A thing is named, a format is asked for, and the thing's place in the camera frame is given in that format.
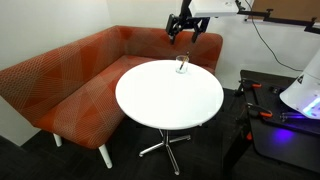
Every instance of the cable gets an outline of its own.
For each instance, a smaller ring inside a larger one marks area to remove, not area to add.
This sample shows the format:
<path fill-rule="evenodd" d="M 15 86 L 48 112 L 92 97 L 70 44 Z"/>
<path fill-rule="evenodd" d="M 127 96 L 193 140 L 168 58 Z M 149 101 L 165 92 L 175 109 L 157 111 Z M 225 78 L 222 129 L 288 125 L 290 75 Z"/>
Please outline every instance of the cable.
<path fill-rule="evenodd" d="M 247 0 L 245 0 L 245 1 L 246 1 L 246 3 L 248 4 L 248 6 L 250 7 L 250 11 L 252 11 L 251 5 L 248 3 Z M 257 28 L 257 26 L 256 26 L 256 24 L 255 24 L 255 22 L 254 22 L 254 20 L 253 20 L 253 16 L 251 16 L 251 21 L 252 21 L 252 24 L 253 24 L 254 28 L 255 28 L 256 31 L 257 31 L 258 36 L 260 37 L 260 39 L 262 40 L 262 42 L 267 46 L 267 48 L 268 48 L 268 49 L 270 50 L 270 52 L 273 54 L 275 60 L 276 60 L 280 65 L 282 65 L 282 66 L 284 66 L 284 67 L 286 67 L 286 68 L 289 68 L 289 69 L 291 69 L 291 70 L 294 70 L 294 71 L 303 71 L 303 70 L 295 69 L 295 68 L 292 68 L 292 67 L 290 67 L 290 66 L 288 66 L 288 65 L 285 65 L 285 64 L 281 63 L 281 62 L 278 60 L 276 54 L 273 52 L 273 50 L 269 47 L 269 45 L 266 43 L 266 41 L 262 38 L 262 36 L 261 36 L 261 34 L 260 34 L 260 32 L 259 32 L 259 30 L 258 30 L 258 28 Z"/>

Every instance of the sofa cushion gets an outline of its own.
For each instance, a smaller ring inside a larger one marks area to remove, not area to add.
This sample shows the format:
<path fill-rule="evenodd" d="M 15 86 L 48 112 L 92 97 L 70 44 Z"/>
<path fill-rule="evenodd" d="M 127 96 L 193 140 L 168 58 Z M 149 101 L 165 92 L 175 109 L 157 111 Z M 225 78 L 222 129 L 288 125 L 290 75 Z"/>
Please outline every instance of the sofa cushion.
<path fill-rule="evenodd" d="M 125 55 L 51 109 L 34 125 L 95 149 L 104 144 L 124 117 L 115 98 L 120 77 L 155 59 Z"/>

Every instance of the patterned upholstery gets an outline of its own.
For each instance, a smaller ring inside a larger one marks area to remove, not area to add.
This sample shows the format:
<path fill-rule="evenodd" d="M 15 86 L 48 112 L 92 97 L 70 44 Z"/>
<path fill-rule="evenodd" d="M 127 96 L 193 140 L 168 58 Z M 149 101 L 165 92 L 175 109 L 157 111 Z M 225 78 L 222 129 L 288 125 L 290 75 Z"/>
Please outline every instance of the patterned upholstery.
<path fill-rule="evenodd" d="M 214 73 L 222 37 L 192 44 L 191 36 L 181 32 L 171 45 L 163 29 L 114 26 L 0 71 L 0 95 L 33 126 L 95 149 L 124 117 L 115 87 L 128 69 L 189 51 Z"/>

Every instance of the gray carpet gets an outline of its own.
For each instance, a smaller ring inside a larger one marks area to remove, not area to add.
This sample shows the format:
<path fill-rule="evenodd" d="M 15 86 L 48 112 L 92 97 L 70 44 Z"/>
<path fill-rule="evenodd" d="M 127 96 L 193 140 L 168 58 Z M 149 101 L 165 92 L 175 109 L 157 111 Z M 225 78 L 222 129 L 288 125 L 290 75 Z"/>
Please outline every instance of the gray carpet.
<path fill-rule="evenodd" d="M 106 144 L 113 161 L 107 169 L 98 150 L 90 150 L 64 141 L 56 147 L 50 133 L 40 131 L 23 148 L 28 158 L 19 166 L 1 161 L 0 179 L 110 179 L 110 180 L 214 180 L 221 179 L 221 162 L 230 146 L 235 130 L 235 118 L 244 103 L 225 89 L 221 111 L 201 127 L 173 131 L 172 136 L 191 134 L 190 141 L 171 145 L 180 175 L 176 176 L 164 148 L 139 157 L 141 150 L 161 141 L 159 131 L 125 118 Z M 230 174 L 235 180 L 290 179 L 315 180 L 319 174 L 279 163 L 257 155 L 250 147 Z"/>

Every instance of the table pedestal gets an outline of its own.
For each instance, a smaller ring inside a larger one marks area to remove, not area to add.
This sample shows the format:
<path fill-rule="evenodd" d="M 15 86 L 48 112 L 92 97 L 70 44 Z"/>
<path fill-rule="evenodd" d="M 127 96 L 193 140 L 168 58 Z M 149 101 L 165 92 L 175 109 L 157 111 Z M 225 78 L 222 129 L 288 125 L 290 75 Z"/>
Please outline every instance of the table pedestal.
<path fill-rule="evenodd" d="M 179 174 L 180 174 L 180 170 L 179 170 L 178 164 L 177 164 L 177 162 L 176 162 L 176 159 L 175 159 L 174 156 L 173 156 L 173 153 L 172 153 L 172 151 L 171 151 L 171 148 L 170 148 L 170 146 L 169 146 L 169 143 L 174 143 L 174 142 L 181 141 L 181 140 L 190 140 L 190 139 L 191 139 L 191 136 L 190 136 L 190 135 L 186 135 L 186 136 L 181 136 L 181 137 L 178 137 L 178 138 L 169 140 L 169 131 L 168 131 L 168 130 L 163 130 L 163 131 L 164 131 L 164 134 L 162 134 L 162 131 L 161 131 L 161 130 L 159 130 L 159 131 L 160 131 L 160 134 L 161 134 L 162 137 L 163 137 L 163 141 L 162 141 L 161 143 L 159 143 L 159 144 L 156 144 L 156 145 L 154 145 L 154 146 L 151 146 L 151 147 L 149 147 L 149 148 L 141 151 L 141 152 L 139 153 L 139 156 L 140 156 L 140 157 L 143 157 L 144 154 L 146 154 L 146 153 L 148 153 L 148 152 L 150 152 L 150 151 L 153 151 L 153 150 L 155 150 L 155 149 L 158 149 L 158 148 L 160 148 L 160 147 L 162 147 L 162 146 L 166 146 L 166 149 L 167 149 L 167 151 L 168 151 L 168 154 L 169 154 L 171 163 L 172 163 L 173 168 L 174 168 L 174 173 L 175 173 L 176 175 L 179 175 Z"/>

